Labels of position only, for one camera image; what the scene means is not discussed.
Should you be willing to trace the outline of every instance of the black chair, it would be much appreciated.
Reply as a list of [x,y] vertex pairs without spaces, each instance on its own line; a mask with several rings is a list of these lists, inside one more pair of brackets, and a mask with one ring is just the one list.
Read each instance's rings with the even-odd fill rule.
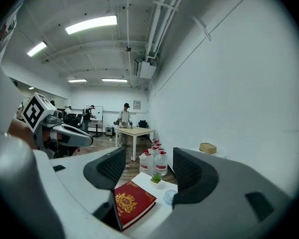
[[76,114],[68,114],[65,116],[65,119],[63,120],[65,124],[77,127],[78,126],[78,120],[76,119]]
[[[139,127],[148,128],[149,126],[148,126],[148,123],[146,122],[146,120],[140,120]],[[143,139],[144,137],[146,138],[147,135],[141,135],[140,137],[141,137],[141,139]]]

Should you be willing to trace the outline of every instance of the black mesh panel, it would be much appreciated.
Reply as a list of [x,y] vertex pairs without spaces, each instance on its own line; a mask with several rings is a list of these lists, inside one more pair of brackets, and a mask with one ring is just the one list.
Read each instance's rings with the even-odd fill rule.
[[119,148],[85,165],[84,177],[96,188],[111,191],[108,203],[98,208],[93,215],[119,231],[123,230],[114,199],[114,188],[125,169],[125,148]]
[[179,148],[173,150],[173,169],[178,186],[173,207],[204,200],[218,184],[218,173],[213,166]]

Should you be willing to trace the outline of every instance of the white table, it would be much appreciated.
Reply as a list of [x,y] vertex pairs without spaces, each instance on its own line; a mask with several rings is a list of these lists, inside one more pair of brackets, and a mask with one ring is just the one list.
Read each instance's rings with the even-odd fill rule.
[[150,184],[150,179],[151,176],[145,173],[140,173],[132,179],[135,184],[139,185],[157,199],[156,204],[148,213],[123,231],[123,234],[127,236],[140,239],[148,237],[172,212],[172,206],[167,205],[163,198],[167,190],[175,190],[177,192],[177,185],[161,181],[161,188],[155,189]]
[[138,136],[141,136],[144,134],[149,134],[149,133],[152,133],[155,131],[156,131],[155,129],[148,129],[148,128],[142,128],[142,127],[117,128],[116,134],[115,134],[116,147],[118,147],[118,145],[119,145],[118,132],[133,136],[133,157],[131,157],[131,160],[135,161],[136,160],[136,141],[137,141]]

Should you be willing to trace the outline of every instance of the cardboard box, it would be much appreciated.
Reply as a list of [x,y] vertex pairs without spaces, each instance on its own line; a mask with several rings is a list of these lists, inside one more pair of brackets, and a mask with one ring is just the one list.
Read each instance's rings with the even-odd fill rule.
[[217,152],[217,147],[207,142],[201,143],[199,149],[206,154],[215,154]]

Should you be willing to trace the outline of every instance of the book cover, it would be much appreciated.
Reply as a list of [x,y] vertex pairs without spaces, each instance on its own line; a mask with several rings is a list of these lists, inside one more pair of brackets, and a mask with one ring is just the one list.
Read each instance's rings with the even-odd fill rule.
[[156,200],[155,196],[133,181],[116,188],[114,194],[123,229],[126,229],[145,215],[154,206]]

